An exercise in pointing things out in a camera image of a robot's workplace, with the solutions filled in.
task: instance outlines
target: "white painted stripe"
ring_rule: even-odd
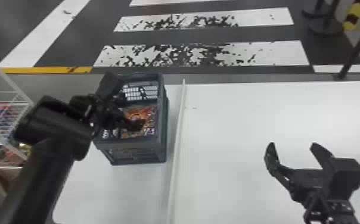
[[[287,7],[122,17],[115,32],[293,25]]]
[[[166,5],[166,4],[188,3],[188,2],[216,2],[216,1],[232,1],[232,0],[133,0],[130,3],[130,6]]]
[[[0,67],[33,67],[89,1],[64,0],[0,62]]]
[[[325,66],[313,66],[315,73],[339,73],[343,65],[342,64],[332,64]],[[351,66],[349,73],[360,73],[360,64],[354,64]]]
[[[308,66],[301,41],[106,45],[95,67]]]

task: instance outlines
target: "zebra crossing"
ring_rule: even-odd
[[[204,0],[132,0],[129,7],[171,5]],[[171,14],[125,15],[113,30],[143,35],[154,32],[160,36],[167,30],[237,29],[248,27],[293,26],[294,21],[287,7],[240,9],[232,11],[203,11]],[[183,42],[171,43],[170,39],[160,44],[138,42],[132,45],[105,44],[93,67],[310,67],[308,56],[300,40],[260,42]],[[340,65],[313,66],[312,72],[328,73]],[[360,65],[351,72],[360,73]]]
[[[7,27],[9,32],[28,33],[0,48],[0,67],[14,72],[50,67],[68,73],[79,67],[90,73],[335,73],[352,50],[345,35],[321,38],[309,33],[300,0],[54,0],[54,4],[49,14],[42,12],[45,18],[37,26]],[[360,58],[350,72],[360,73]]]

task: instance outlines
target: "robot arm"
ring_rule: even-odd
[[[0,224],[45,223],[73,163],[84,159],[101,128],[142,128],[143,120],[125,119],[117,107],[126,103],[122,85],[106,74],[95,94],[75,96],[69,104],[43,97],[20,120],[13,137],[33,148],[0,207]]]
[[[311,152],[323,169],[291,169],[280,164],[275,144],[268,145],[266,168],[290,193],[291,199],[305,209],[306,224],[359,224],[349,202],[360,187],[360,165],[351,158],[335,158],[313,143]]]

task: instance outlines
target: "black and yellow post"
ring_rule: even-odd
[[[360,19],[360,0],[355,0],[344,22],[344,29],[355,30]]]

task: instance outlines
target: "black plastic crate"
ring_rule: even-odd
[[[160,74],[120,75],[127,105],[121,108],[129,119],[145,119],[139,132],[126,129],[102,130],[94,139],[112,165],[164,163],[166,161],[167,100]]]

